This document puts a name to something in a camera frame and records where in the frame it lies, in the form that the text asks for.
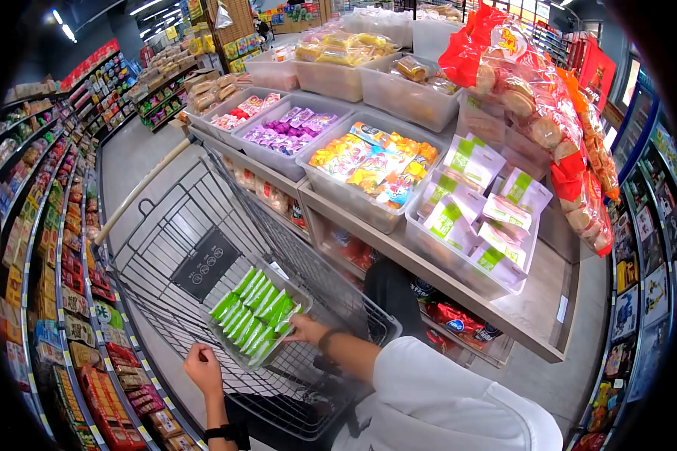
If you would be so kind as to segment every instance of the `shopper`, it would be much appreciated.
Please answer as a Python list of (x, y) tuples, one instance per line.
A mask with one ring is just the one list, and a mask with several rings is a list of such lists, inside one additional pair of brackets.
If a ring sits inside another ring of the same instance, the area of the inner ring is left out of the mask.
[[(224, 395), (221, 367), (212, 349), (193, 344), (183, 366), (205, 396), (208, 428), (229, 421), (246, 423), (251, 437), (278, 451), (562, 448), (560, 429), (542, 407), (458, 366), (417, 339), (426, 340), (426, 329), (408, 276), (400, 267), (388, 259), (377, 262), (367, 273), (365, 290), (402, 323), (410, 336), (380, 348), (347, 333), (329, 330), (307, 315), (294, 315), (291, 323), (296, 331), (286, 339), (318, 347), (343, 371), (373, 386), (375, 392), (355, 408), (356, 438), (346, 425), (347, 416), (341, 418), (343, 421), (334, 421), (314, 442), (298, 439), (258, 418), (243, 406), (296, 432), (304, 424), (317, 424), (322, 412), (331, 410), (326, 402), (309, 404), (285, 395)], [(201, 355), (207, 362), (200, 360)], [(350, 418), (354, 410), (347, 410)], [(301, 420), (291, 422), (297, 416)], [(208, 445), (211, 451), (236, 449), (234, 442), (224, 439), (211, 439)]]

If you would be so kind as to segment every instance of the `black wrist strap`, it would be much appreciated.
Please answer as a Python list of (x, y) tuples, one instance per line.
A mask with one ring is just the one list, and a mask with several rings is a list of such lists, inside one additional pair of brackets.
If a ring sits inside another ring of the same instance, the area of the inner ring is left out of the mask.
[(210, 439), (225, 439), (227, 442), (236, 442), (238, 449), (250, 449), (248, 428), (245, 423), (224, 424), (221, 427), (206, 429), (203, 440), (208, 444)]
[(328, 354), (328, 340), (337, 333), (343, 333), (343, 330), (334, 328), (330, 329), (328, 332), (324, 333), (323, 337), (318, 341), (318, 350), (324, 354)]

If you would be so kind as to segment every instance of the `plastic tray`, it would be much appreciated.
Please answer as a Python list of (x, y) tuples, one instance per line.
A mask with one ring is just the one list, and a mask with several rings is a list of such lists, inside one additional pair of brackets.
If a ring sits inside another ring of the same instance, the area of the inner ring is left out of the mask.
[[(456, 277), (487, 300), (495, 300), (508, 294), (522, 293), (527, 281), (526, 278), (514, 286), (507, 286), (502, 282), (497, 281), (494, 276), (486, 272), (481, 266), (477, 266), (471, 262), (468, 255), (453, 248), (443, 239), (435, 236), (419, 223), (419, 217), (416, 215), (416, 210), (421, 202), (421, 194), (424, 189), (426, 189), (426, 185), (417, 190), (414, 198), (406, 209), (406, 235), (404, 236), (404, 244), (406, 244), (406, 247), (413, 250), (421, 257), (426, 258), (439, 268), (442, 268), (447, 274)], [(532, 223), (529, 228), (529, 236), (524, 239), (521, 246), (524, 252), (526, 252), (524, 271), (526, 271), (527, 274), (531, 267), (531, 260), (534, 256), (534, 248), (536, 247), (536, 238), (538, 234), (539, 218)]]
[(473, 133), (499, 152), (507, 160), (506, 176), (512, 167), (519, 167), (534, 180), (541, 180), (549, 167), (550, 155), (521, 133), (509, 128), (505, 123), (504, 110), (471, 95), (467, 89), (458, 93), (459, 120), (456, 134), (466, 136)]
[(414, 55), (438, 61), (449, 45), (449, 36), (464, 26), (463, 23), (446, 23), (441, 20), (415, 20)]
[[(298, 158), (298, 164), (306, 171), (306, 175), (308, 175), (308, 178), (311, 180), (311, 185), (316, 193), (322, 195), (329, 201), (334, 202), (336, 205), (341, 206), (347, 212), (351, 212), (356, 217), (371, 224), (377, 230), (388, 234), (391, 233), (403, 219), (404, 211), (406, 210), (408, 203), (404, 204), (399, 209), (392, 209), (383, 203), (377, 202), (376, 199), (363, 191), (339, 182), (337, 179), (308, 164), (308, 161), (316, 150), (325, 147), (332, 139), (341, 138), (348, 133), (355, 122), (367, 123), (368, 125), (387, 133), (396, 131), (405, 138), (431, 144), (439, 151), (439, 158), (436, 159), (432, 167), (436, 166), (444, 157), (444, 154), (446, 154), (446, 151), (449, 148), (449, 143), (440, 141), (431, 133), (383, 113), (357, 113), (333, 130), (330, 130), (325, 136), (315, 139), (307, 146), (307, 149), (305, 149), (306, 152)], [(428, 183), (428, 180), (429, 178), (425, 177), (424, 180), (419, 182), (417, 188)]]
[[(271, 279), (271, 282), (273, 282), (273, 285), (278, 290), (285, 289), (286, 294), (288, 294), (291, 297), (291, 300), (293, 300), (293, 302), (301, 304), (303, 306), (304, 313), (307, 313), (309, 310), (311, 310), (311, 307), (313, 306), (313, 298), (310, 297), (306, 292), (304, 292), (298, 286), (294, 285), (287, 278), (280, 275), (278, 271), (273, 269), (262, 259), (254, 256), (253, 254), (246, 255), (246, 258), (253, 264), (253, 266), (255, 266), (256, 269), (261, 269), (263, 273), (266, 275), (266, 277)], [(249, 366), (248, 362), (251, 360), (251, 356), (242, 354), (240, 352), (240, 347), (237, 347), (235, 344), (233, 344), (233, 342), (229, 338), (226, 337), (226, 334), (223, 333), (221, 327), (218, 326), (219, 321), (213, 319), (213, 317), (211, 317), (210, 315), (206, 315), (205, 318), (208, 327), (213, 332), (213, 334), (218, 338), (218, 341), (220, 341), (221, 344), (223, 345), (223, 349), (225, 349), (225, 351), (231, 357), (233, 357), (233, 359), (238, 365), (240, 365), (244, 370), (249, 372), (255, 371), (261, 368), (262, 366), (270, 364), (281, 353), (281, 349), (283, 348), (284, 345), (283, 343), (281, 343), (283, 339), (289, 336), (291, 333), (293, 333), (293, 330), (296, 329), (292, 325), (286, 333), (284, 333), (283, 335), (281, 335), (279, 338), (276, 339), (276, 343), (273, 344), (273, 346), (271, 347), (271, 351), (266, 355), (266, 357), (259, 360), (252, 366)]]
[[(270, 89), (270, 88), (261, 88), (261, 87), (250, 87), (247, 89), (244, 89), (241, 92), (238, 92), (237, 94), (232, 95), (231, 97), (228, 97), (225, 102), (222, 104), (219, 104), (217, 107), (213, 108), (212, 110), (209, 110), (206, 114), (202, 115), (200, 117), (201, 121), (203, 121), (204, 124), (206, 124), (207, 129), (205, 130), (206, 133), (209, 135), (213, 136), (215, 139), (225, 142), (228, 144), (230, 147), (233, 147), (234, 149), (240, 149), (241, 148), (241, 143), (238, 142), (233, 136), (232, 132), (233, 130), (224, 130), (221, 129), (218, 126), (215, 126), (211, 123), (211, 119), (218, 115), (218, 116), (223, 116), (224, 114), (230, 113), (231, 110), (234, 110), (235, 108), (238, 108), (238, 105), (243, 103), (248, 97), (255, 95), (256, 97), (259, 97), (261, 99), (265, 99), (267, 95), (271, 94), (272, 92), (277, 92), (281, 95), (281, 99), (284, 98), (285, 96), (289, 95), (288, 92), (286, 91), (279, 91), (278, 89)], [(275, 107), (278, 104), (278, 102), (272, 104), (271, 106), (268, 107), (267, 110), (271, 110), (273, 107)]]
[(253, 85), (283, 91), (298, 89), (300, 86), (294, 60), (274, 61), (273, 53), (274, 50), (269, 50), (244, 62)]
[(349, 102), (358, 102), (364, 97), (358, 67), (296, 60), (296, 75), (304, 91), (317, 92), (326, 97)]
[(343, 16), (343, 28), (349, 33), (378, 33), (384, 35), (399, 47), (411, 47), (414, 30), (411, 17), (371, 17), (361, 14)]
[(296, 154), (284, 155), (278, 151), (247, 141), (243, 139), (243, 137), (258, 125), (263, 125), (266, 122), (278, 121), (284, 114), (288, 113), (291, 108), (297, 106), (301, 108), (310, 108), (316, 113), (334, 113), (338, 116), (336, 122), (316, 136), (314, 141), (321, 139), (322, 136), (329, 133), (337, 124), (341, 123), (354, 112), (354, 109), (350, 106), (331, 99), (325, 99), (315, 95), (289, 94), (277, 102), (270, 110), (262, 111), (253, 116), (249, 121), (246, 121), (241, 124), (240, 127), (237, 127), (232, 133), (232, 137), (239, 143), (237, 149), (243, 149), (245, 154), (249, 157), (263, 163), (278, 173), (283, 174), (294, 182), (301, 180), (305, 174), (303, 168), (296, 164), (296, 160), (298, 156), (307, 152), (307, 149), (310, 148), (310, 144)]
[[(439, 133), (456, 117), (459, 110), (457, 102), (459, 92), (453, 95), (442, 94), (429, 86), (388, 74), (395, 61), (409, 54), (396, 53), (366, 63), (359, 68), (364, 103)], [(431, 60), (418, 56), (415, 58), (427, 65), (431, 71), (439, 68)]]

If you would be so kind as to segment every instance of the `white shirt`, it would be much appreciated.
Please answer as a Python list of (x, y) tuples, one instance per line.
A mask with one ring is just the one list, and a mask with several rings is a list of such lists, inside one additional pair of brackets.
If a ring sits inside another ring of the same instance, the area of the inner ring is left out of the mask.
[(356, 408), (332, 451), (560, 451), (562, 433), (538, 404), (452, 362), (414, 337), (381, 350), (376, 392)]

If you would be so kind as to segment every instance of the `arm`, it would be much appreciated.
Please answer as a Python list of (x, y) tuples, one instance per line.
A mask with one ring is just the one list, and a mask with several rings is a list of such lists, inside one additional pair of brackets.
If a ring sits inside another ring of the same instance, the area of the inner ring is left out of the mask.
[[(293, 315), (291, 324), (296, 333), (285, 341), (307, 341), (318, 347), (318, 341), (329, 331), (325, 325), (311, 320), (307, 315)], [(347, 333), (336, 333), (328, 340), (328, 357), (357, 379), (373, 383), (374, 364), (381, 348), (373, 343), (356, 338)]]
[[(188, 356), (185, 357), (183, 369), (203, 392), (206, 401), (206, 428), (219, 428), (228, 424), (223, 400), (221, 365), (213, 354), (213, 349), (207, 344), (194, 343), (190, 347)], [(236, 442), (222, 438), (210, 439), (208, 449), (209, 451), (238, 451)]]

